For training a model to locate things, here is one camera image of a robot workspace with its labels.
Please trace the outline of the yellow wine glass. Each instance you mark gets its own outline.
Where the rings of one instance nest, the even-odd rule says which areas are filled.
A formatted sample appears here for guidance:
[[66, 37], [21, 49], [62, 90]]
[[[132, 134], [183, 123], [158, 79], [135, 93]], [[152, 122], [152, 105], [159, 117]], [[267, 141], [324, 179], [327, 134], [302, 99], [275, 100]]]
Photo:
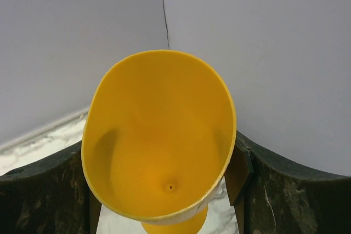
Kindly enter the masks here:
[[198, 233], [229, 165], [236, 112], [201, 59], [150, 50], [115, 64], [93, 96], [82, 167], [96, 199], [147, 233]]

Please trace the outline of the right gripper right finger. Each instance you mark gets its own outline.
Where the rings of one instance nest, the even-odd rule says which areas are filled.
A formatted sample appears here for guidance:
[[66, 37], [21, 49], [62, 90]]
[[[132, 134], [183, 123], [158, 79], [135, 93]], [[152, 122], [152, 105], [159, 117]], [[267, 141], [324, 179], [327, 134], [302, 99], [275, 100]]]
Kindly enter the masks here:
[[296, 163], [241, 133], [225, 183], [239, 233], [350, 233], [350, 177]]

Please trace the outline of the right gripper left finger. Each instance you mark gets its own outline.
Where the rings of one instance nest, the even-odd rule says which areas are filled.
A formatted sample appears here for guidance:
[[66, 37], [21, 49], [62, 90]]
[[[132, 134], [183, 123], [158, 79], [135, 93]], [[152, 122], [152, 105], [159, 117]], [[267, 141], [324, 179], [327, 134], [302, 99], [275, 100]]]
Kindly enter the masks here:
[[1, 176], [1, 233], [96, 233], [101, 203], [84, 178], [81, 144]]

